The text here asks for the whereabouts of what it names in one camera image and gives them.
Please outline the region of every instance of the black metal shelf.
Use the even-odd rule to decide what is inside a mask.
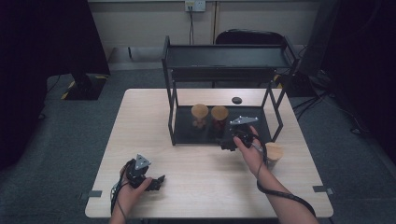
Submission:
[[[168,94],[170,113],[168,120],[172,144],[216,144],[217,139],[211,131],[211,118],[207,117],[206,128],[194,130],[192,127],[192,105],[179,105],[177,100],[177,82],[203,81],[257,81],[268,83],[261,106],[227,106],[229,118],[239,116],[257,117],[259,122],[252,123],[265,142],[275,142],[283,123],[279,115],[279,105],[285,94],[286,85],[278,99],[272,92],[271,83],[277,68],[289,68],[286,76],[292,77],[299,63],[289,40],[284,37],[281,45],[171,45],[169,36],[163,47],[163,73]],[[267,97],[276,112],[278,128],[274,136],[268,130],[263,107]]]

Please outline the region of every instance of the black cable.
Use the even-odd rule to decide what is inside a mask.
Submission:
[[[111,208],[110,208],[111,214],[113,214],[114,205],[116,204],[117,197],[119,196],[119,193],[120,193],[121,188],[124,187],[126,184],[128,184],[128,183],[126,183],[126,184],[123,184],[123,185],[122,185],[122,179],[123,179],[123,176],[124,176],[124,174],[125,174],[126,168],[127,168],[131,163],[132,163],[132,161],[128,161],[128,162],[122,167],[122,172],[121,172],[121,174],[120,174],[120,180],[119,180],[119,182],[117,183],[117,186],[116,186],[116,189],[115,189],[115,191],[114,191],[113,197],[111,198]]]
[[[321,100],[321,98],[316,97],[315,100],[311,104],[309,104],[306,108],[304,108],[303,111],[300,112],[300,115],[297,117],[297,120],[299,120],[301,118],[301,116],[303,115],[303,113],[305,111],[307,111],[309,108],[311,108],[312,105],[314,105],[315,103],[318,103],[318,100]]]
[[[296,110],[298,107],[300,107],[300,106],[302,106],[302,105],[305,105],[305,104],[308,104],[309,102],[311,102],[311,101],[313,101],[313,100],[315,100],[315,99],[317,99],[317,98],[318,98],[317,96],[312,97],[312,98],[309,99],[309,100],[306,100],[306,101],[304,101],[304,102],[302,102],[302,103],[300,103],[300,104],[298,104],[298,105],[295,105],[292,109],[293,109],[293,111],[294,111],[294,110]]]
[[[301,55],[301,53],[303,52],[303,50],[305,50],[305,49],[307,49],[308,48],[308,46],[307,45],[305,45],[299,52],[298,52],[298,56],[300,57],[300,58],[303,58],[303,56]]]
[[[319,94],[319,95],[317,95],[316,97],[314,97],[314,98],[312,98],[312,99],[310,99],[310,100],[307,100],[306,102],[302,102],[301,104],[295,106],[294,108],[297,108],[297,107],[299,107],[299,106],[301,106],[301,105],[303,105],[303,104],[305,104],[305,103],[311,102],[311,101],[313,100],[313,102],[312,102],[311,104],[309,104],[306,108],[303,109],[303,111],[300,112],[299,116],[297,117],[297,120],[300,119],[300,117],[303,115],[303,113],[304,113],[306,110],[308,110],[309,108],[312,108],[313,106],[315,106],[315,104],[321,102],[321,101],[323,100],[322,97],[323,97],[324,95],[327,95],[327,94],[329,94],[329,92],[328,92],[328,91],[325,91],[325,92],[323,92],[322,94]]]
[[[194,24],[192,22],[192,7],[189,7],[189,13],[190,13],[190,21],[191,21],[191,25],[190,25],[190,45],[191,45],[191,42],[192,44],[194,44]]]
[[[52,91],[52,89],[56,86],[56,84],[58,84],[60,78],[61,78],[61,75],[58,76],[58,79],[56,79],[55,83],[49,88],[49,90],[47,90],[47,93]]]

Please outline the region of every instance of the metal frame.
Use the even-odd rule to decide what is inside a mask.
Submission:
[[[166,91],[168,94],[168,100],[169,100],[169,106],[170,106],[170,112],[169,112],[169,120],[168,120],[168,128],[169,128],[169,133],[171,135],[171,140],[172,140],[172,145],[175,145],[176,139],[174,135],[174,129],[172,127],[172,122],[173,122],[173,115],[175,113],[175,104],[176,104],[176,109],[179,107],[178,104],[178,99],[177,99],[177,82],[194,82],[194,81],[216,81],[216,80],[221,80],[221,81],[236,81],[236,80],[246,80],[246,77],[243,76],[224,76],[222,74],[227,73],[227,74],[236,74],[240,72],[252,72],[252,71],[270,71],[271,69],[274,69],[273,66],[271,65],[263,65],[260,67],[232,67],[232,66],[215,66],[215,65],[208,65],[208,66],[196,66],[196,65],[190,65],[190,66],[182,66],[182,67],[175,67],[172,64],[169,65],[168,63],[168,54],[169,50],[172,48],[191,48],[191,49],[198,49],[198,48],[210,48],[210,49],[232,49],[232,48],[246,48],[246,49],[256,49],[256,48],[262,48],[262,49],[282,49],[284,52],[285,58],[288,60],[288,66],[284,66],[284,68],[289,68],[289,73],[287,74],[288,81],[284,85],[284,88],[282,89],[279,97],[276,99],[274,96],[274,93],[272,91],[272,83],[273,83],[273,78],[275,75],[275,71],[272,74],[267,74],[268,77],[271,77],[269,80],[268,77],[265,75],[261,76],[252,76],[250,77],[250,80],[258,81],[258,82],[263,82],[263,81],[269,81],[268,86],[266,89],[266,92],[264,94],[264,98],[262,100],[262,108],[265,105],[265,102],[267,100],[267,97],[269,96],[272,102],[272,105],[274,107],[274,110],[276,112],[276,119],[278,122],[278,128],[276,129],[276,132],[274,136],[271,137],[271,141],[275,142],[277,137],[279,136],[282,128],[283,128],[283,121],[282,118],[280,117],[279,114],[279,106],[280,103],[282,102],[283,96],[286,92],[286,88],[289,87],[292,77],[294,76],[294,73],[297,70],[297,66],[300,62],[300,59],[297,57],[297,54],[295,53],[294,49],[292,48],[290,41],[288,40],[287,37],[284,36],[284,41],[282,45],[205,45],[205,46],[171,46],[170,44],[170,39],[169,36],[165,38],[164,42],[164,47],[163,47],[163,57],[162,57],[162,63],[163,63],[163,73],[164,73],[164,78],[165,78],[165,86],[166,86]],[[172,78],[169,76],[169,70],[172,70],[171,75]],[[192,74],[192,76],[189,77],[183,77],[183,71],[188,71],[189,75]]]

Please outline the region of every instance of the wooden table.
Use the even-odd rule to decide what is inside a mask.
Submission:
[[[239,96],[242,105],[261,105],[265,89],[179,89],[181,105],[232,105]],[[274,90],[278,96],[280,90]],[[264,111],[270,131],[277,127],[275,113],[267,102]],[[273,174],[292,193],[307,200],[318,217],[330,217],[332,205],[322,186],[303,134],[285,97],[280,105],[284,128],[276,142],[284,156]],[[169,102],[165,89],[133,89],[125,92],[92,190],[88,217],[110,217],[110,191],[119,180],[120,168],[136,154],[152,162],[147,176],[166,175],[159,191],[145,192],[130,217],[144,218],[266,218],[276,217],[266,196],[256,187],[239,150],[221,150],[215,145],[172,146],[168,132]]]

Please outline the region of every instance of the small black object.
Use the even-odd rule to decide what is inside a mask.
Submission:
[[[232,99],[231,101],[232,101],[234,104],[236,104],[236,105],[242,104],[242,99],[241,99],[240,97],[237,97],[237,96],[233,97],[233,99]]]

